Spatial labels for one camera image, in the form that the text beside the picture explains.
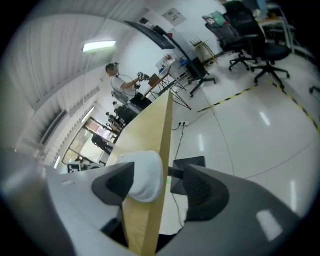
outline floor marking tape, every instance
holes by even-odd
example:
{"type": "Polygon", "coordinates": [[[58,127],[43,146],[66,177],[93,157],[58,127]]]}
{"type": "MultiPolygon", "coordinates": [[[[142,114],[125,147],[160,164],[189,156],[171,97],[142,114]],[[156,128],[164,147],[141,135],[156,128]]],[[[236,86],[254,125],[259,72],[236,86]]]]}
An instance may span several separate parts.
{"type": "Polygon", "coordinates": [[[320,126],[318,126],[318,124],[316,123],[316,121],[313,119],[313,117],[308,113],[308,111],[301,106],[298,101],[296,99],[294,99],[289,93],[287,93],[284,89],[281,89],[280,86],[277,86],[274,82],[270,83],[276,87],[277,89],[279,89],[281,92],[283,92],[285,95],[287,95],[305,114],[306,116],[311,120],[311,122],[313,123],[314,127],[316,128],[316,130],[318,131],[319,135],[320,135],[320,126]]]}
{"type": "Polygon", "coordinates": [[[229,97],[229,98],[226,98],[226,99],[223,100],[223,101],[220,101],[220,102],[218,102],[218,103],[216,103],[216,104],[213,104],[213,105],[211,105],[211,106],[208,106],[208,107],[206,107],[206,108],[204,108],[204,109],[201,109],[200,111],[197,111],[197,113],[200,113],[200,112],[202,112],[202,111],[211,109],[211,108],[213,108],[213,107],[215,107],[215,106],[218,106],[218,105],[220,105],[220,104],[222,104],[222,103],[224,103],[224,102],[227,102],[227,101],[229,101],[229,100],[231,100],[231,99],[233,99],[233,98],[235,98],[235,97],[237,97],[237,96],[239,96],[239,95],[241,95],[241,94],[244,94],[244,93],[246,93],[246,92],[248,92],[248,91],[253,90],[253,89],[256,88],[257,86],[258,86],[258,84],[256,84],[255,86],[252,86],[252,87],[250,87],[250,88],[248,88],[248,89],[245,89],[245,90],[243,90],[242,92],[239,92],[239,93],[237,93],[237,94],[235,94],[235,95],[233,95],[233,96],[231,96],[231,97],[229,97]]]}

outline white floor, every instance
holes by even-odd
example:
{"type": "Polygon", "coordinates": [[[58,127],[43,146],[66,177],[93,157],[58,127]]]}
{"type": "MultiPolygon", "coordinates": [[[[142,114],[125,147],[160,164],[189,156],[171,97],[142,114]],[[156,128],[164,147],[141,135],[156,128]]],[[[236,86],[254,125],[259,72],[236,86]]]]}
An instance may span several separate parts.
{"type": "MultiPolygon", "coordinates": [[[[183,121],[190,122],[190,125],[184,131],[182,127],[172,131],[170,166],[183,131],[177,159],[204,156],[207,168],[260,184],[303,217],[308,213],[319,187],[320,135],[307,115],[272,86],[272,77],[264,75],[255,89],[206,112],[197,113],[254,86],[258,71],[256,74],[248,72],[242,64],[229,71],[229,60],[235,57],[222,56],[218,59],[219,65],[209,70],[210,76],[217,78],[217,84],[205,83],[194,98],[190,98],[189,93],[196,83],[187,86],[187,92],[179,92],[192,110],[174,103],[172,129],[183,121]]],[[[285,73],[279,75],[283,78],[285,90],[320,125],[320,103],[309,94],[309,87],[320,86],[313,65],[290,55],[276,62],[276,67],[289,71],[290,79],[285,73]]],[[[167,235],[175,234],[181,228],[169,182],[170,178],[160,227],[160,234],[167,235]]],[[[174,196],[183,224],[188,200],[186,196],[174,196]]]]}

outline wooden desk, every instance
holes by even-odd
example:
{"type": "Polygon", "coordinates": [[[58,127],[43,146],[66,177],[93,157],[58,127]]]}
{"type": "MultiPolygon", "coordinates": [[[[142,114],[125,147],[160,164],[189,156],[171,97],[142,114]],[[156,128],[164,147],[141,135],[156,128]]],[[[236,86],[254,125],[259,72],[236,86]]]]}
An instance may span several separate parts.
{"type": "MultiPolygon", "coordinates": [[[[124,153],[155,151],[162,159],[163,179],[166,181],[172,116],[173,95],[166,92],[123,129],[106,165],[115,164],[118,157],[124,153]]],[[[152,203],[141,203],[128,196],[122,204],[129,250],[138,255],[156,254],[166,193],[165,186],[166,182],[161,195],[152,203]]]]}
{"type": "Polygon", "coordinates": [[[142,96],[142,98],[141,98],[142,100],[143,100],[145,97],[147,97],[148,94],[151,93],[154,88],[156,88],[160,83],[162,83],[163,80],[165,80],[165,79],[169,76],[169,74],[170,74],[170,69],[171,69],[171,66],[169,66],[168,72],[167,72],[158,82],[156,82],[156,83],[142,96]]]}

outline black office chair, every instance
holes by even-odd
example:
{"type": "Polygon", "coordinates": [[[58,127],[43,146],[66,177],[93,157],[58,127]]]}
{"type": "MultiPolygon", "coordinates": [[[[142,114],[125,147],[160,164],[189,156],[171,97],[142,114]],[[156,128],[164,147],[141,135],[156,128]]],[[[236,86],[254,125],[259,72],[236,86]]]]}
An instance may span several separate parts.
{"type": "Polygon", "coordinates": [[[218,38],[220,47],[224,52],[239,53],[238,58],[230,60],[230,71],[232,71],[232,67],[238,63],[245,65],[247,71],[249,71],[250,68],[245,61],[255,60],[255,62],[258,63],[256,59],[244,56],[243,50],[246,46],[246,40],[241,38],[239,33],[230,24],[224,24],[222,27],[213,27],[207,23],[205,26],[218,38]]]}
{"type": "Polygon", "coordinates": [[[250,53],[253,58],[262,58],[266,61],[265,66],[251,67],[251,71],[262,70],[258,74],[254,83],[258,83],[258,79],[265,73],[271,74],[280,84],[283,89],[284,85],[276,72],[285,72],[286,77],[290,78],[288,71],[272,66],[275,61],[286,58],[291,50],[288,47],[277,45],[274,43],[266,43],[266,38],[259,24],[255,20],[252,12],[247,9],[242,2],[231,1],[224,4],[227,13],[224,18],[238,31],[238,33],[247,40],[247,53],[250,53]]]}

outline table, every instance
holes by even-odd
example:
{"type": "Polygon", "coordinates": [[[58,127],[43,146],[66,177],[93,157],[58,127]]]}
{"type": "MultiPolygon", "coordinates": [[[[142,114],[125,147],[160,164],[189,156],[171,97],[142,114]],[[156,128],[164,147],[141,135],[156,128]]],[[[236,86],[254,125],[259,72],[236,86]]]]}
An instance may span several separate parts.
{"type": "Polygon", "coordinates": [[[153,90],[154,88],[156,88],[160,83],[162,83],[162,82],[169,76],[169,74],[170,74],[170,69],[171,69],[171,67],[169,66],[167,73],[166,73],[158,82],[156,82],[153,86],[151,86],[151,88],[142,96],[142,98],[141,98],[142,100],[143,100],[144,98],[146,98],[146,97],[149,95],[149,93],[152,92],[152,90],[153,90]]]}
{"type": "Polygon", "coordinates": [[[284,30],[284,35],[285,35],[285,42],[286,42],[286,46],[288,48],[292,48],[292,44],[291,44],[291,40],[290,40],[290,35],[289,35],[289,30],[290,28],[288,28],[286,26],[286,23],[285,21],[280,18],[280,17],[277,17],[277,18],[268,18],[268,19],[264,19],[262,21],[258,21],[258,24],[264,34],[264,37],[265,37],[265,41],[267,42],[267,38],[266,38],[266,33],[265,33],[265,30],[264,30],[264,26],[269,26],[269,25],[275,25],[275,24],[282,24],[283,26],[283,30],[284,30]]]}
{"type": "MultiPolygon", "coordinates": [[[[163,178],[166,181],[172,117],[173,95],[167,91],[123,129],[106,165],[114,165],[124,153],[155,151],[162,159],[163,178]]],[[[156,253],[165,188],[152,203],[141,203],[128,196],[122,204],[129,250],[138,255],[151,256],[156,253]]]]}
{"type": "Polygon", "coordinates": [[[161,95],[164,94],[166,91],[170,90],[170,92],[173,93],[173,95],[176,97],[176,99],[178,99],[178,100],[180,101],[180,102],[177,102],[176,100],[173,100],[173,102],[175,102],[175,103],[177,103],[177,104],[179,104],[179,105],[181,105],[181,106],[183,106],[183,107],[185,107],[185,108],[187,108],[187,109],[189,109],[189,110],[192,110],[192,109],[189,107],[189,105],[178,95],[178,92],[177,92],[177,91],[174,91],[174,90],[172,89],[173,86],[176,86],[176,87],[178,87],[178,88],[186,91],[186,89],[185,89],[176,79],[174,79],[174,78],[172,77],[172,75],[170,75],[171,66],[172,66],[173,63],[175,63],[175,62],[172,62],[169,66],[167,66],[167,67],[161,72],[161,74],[165,73],[165,75],[164,75],[158,82],[156,82],[156,83],[143,95],[142,100],[143,100],[146,96],[148,96],[148,94],[153,93],[152,91],[153,91],[157,86],[160,86],[160,85],[161,85],[163,89],[162,89],[159,93],[154,92],[155,94],[157,94],[158,96],[161,96],[161,95]],[[171,76],[172,79],[173,79],[173,81],[170,82],[170,81],[168,80],[168,76],[171,76]]]}

